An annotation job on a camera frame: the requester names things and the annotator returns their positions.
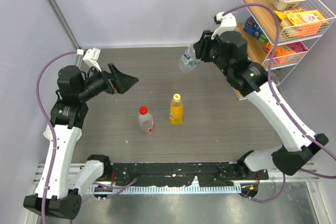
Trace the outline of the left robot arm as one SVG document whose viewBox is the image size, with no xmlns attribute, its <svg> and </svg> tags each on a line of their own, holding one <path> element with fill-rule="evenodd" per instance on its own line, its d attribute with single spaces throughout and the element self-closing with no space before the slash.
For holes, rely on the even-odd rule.
<svg viewBox="0 0 336 224">
<path fill-rule="evenodd" d="M 108 68 L 109 71 L 99 71 L 91 67 L 82 74 L 77 66 L 70 65 L 58 72 L 58 98 L 47 117 L 45 131 L 45 138 L 50 141 L 45 167 L 35 192 L 26 196 L 23 203 L 24 208 L 43 218 L 74 220 L 89 187 L 97 179 L 106 181 L 112 175 L 109 157 L 92 154 L 77 175 L 69 178 L 74 148 L 88 112 L 87 101 L 101 92 L 124 94 L 139 81 L 112 63 Z"/>
</svg>

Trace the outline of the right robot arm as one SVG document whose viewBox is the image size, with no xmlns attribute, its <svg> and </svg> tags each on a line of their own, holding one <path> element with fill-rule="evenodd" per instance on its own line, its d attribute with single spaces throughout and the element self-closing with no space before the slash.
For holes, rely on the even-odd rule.
<svg viewBox="0 0 336 224">
<path fill-rule="evenodd" d="M 268 80 L 266 69 L 248 59 L 247 46 L 247 40 L 237 31 L 216 35 L 205 30 L 193 47 L 196 58 L 214 63 L 227 82 L 260 110 L 282 141 L 280 147 L 244 154 L 237 166 L 239 177 L 250 179 L 262 169 L 278 169 L 294 175 L 329 139 L 309 129 L 297 117 L 275 83 Z"/>
</svg>

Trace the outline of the clear Pocari water bottle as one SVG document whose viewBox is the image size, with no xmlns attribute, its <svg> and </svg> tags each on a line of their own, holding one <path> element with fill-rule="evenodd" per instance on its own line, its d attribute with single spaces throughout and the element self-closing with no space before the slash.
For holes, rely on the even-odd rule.
<svg viewBox="0 0 336 224">
<path fill-rule="evenodd" d="M 185 52 L 182 54 L 178 66 L 183 73 L 188 73 L 194 70 L 200 63 L 200 61 L 200 59 L 196 58 L 194 45 L 190 44 Z"/>
</svg>

